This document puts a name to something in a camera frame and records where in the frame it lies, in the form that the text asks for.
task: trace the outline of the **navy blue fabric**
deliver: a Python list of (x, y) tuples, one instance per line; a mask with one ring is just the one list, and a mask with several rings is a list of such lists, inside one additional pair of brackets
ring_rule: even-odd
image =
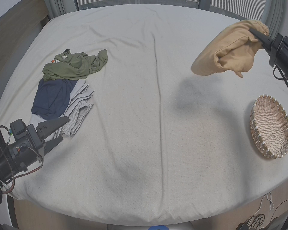
[(77, 80), (56, 79), (39, 81), (31, 112), (45, 120), (60, 117), (70, 101), (70, 93)]

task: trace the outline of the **bed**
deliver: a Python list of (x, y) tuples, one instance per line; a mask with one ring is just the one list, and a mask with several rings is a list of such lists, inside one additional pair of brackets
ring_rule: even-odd
[(257, 52), (244, 78), (190, 70), (205, 46), (237, 21), (140, 4), (49, 21), (6, 86), (0, 124), (29, 121), (42, 69), (56, 54), (107, 49), (108, 62), (87, 78), (94, 106), (80, 129), (64, 136), (41, 170), (16, 180), (13, 197), (102, 223), (167, 225), (234, 209), (284, 182), (288, 157), (261, 156), (249, 127), (259, 95), (288, 108), (288, 90), (273, 77), (266, 52)]

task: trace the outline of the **gray curtain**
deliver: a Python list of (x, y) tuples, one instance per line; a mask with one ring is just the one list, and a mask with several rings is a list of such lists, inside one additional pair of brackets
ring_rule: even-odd
[(269, 36), (274, 39), (278, 33), (283, 13), (284, 0), (266, 0), (261, 21), (269, 28)]
[(49, 18), (55, 18), (60, 15), (77, 11), (74, 0), (45, 0), (49, 10)]

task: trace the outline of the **woven basket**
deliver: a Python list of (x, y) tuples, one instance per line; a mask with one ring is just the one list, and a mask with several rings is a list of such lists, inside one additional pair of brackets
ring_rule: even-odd
[(272, 96), (259, 96), (250, 114), (252, 138), (259, 151), (268, 158), (288, 153), (288, 115)]

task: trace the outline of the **basket rim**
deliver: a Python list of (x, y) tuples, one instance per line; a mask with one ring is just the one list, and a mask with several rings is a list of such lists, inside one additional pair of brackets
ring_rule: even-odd
[(288, 154), (288, 149), (286, 150), (285, 153), (283, 154), (278, 154), (278, 153), (274, 153), (272, 152), (269, 147), (267, 146), (267, 144), (265, 143), (265, 140), (262, 138), (262, 135), (258, 129), (258, 123), (257, 123), (257, 120), (255, 118), (255, 107), (258, 103), (258, 100), (262, 98), (268, 98), (270, 97), (270, 100), (274, 100), (274, 103), (277, 103), (277, 107), (281, 110), (281, 112), (284, 114), (284, 118), (286, 120), (286, 122), (288, 123), (288, 115), (285, 111), (285, 109), (283, 108), (283, 106), (280, 104), (279, 101), (276, 100), (276, 98), (268, 95), (268, 94), (262, 94), (260, 95), (254, 102), (253, 106), (252, 106), (252, 110), (251, 110), (251, 119), (252, 119), (252, 128), (254, 129), (254, 131), (256, 132), (256, 136), (257, 136), (257, 139), (260, 141), (261, 143), (261, 147), (265, 150), (265, 152), (270, 156), (270, 157), (273, 157), (273, 158), (281, 158), (283, 156), (285, 156), (286, 154)]

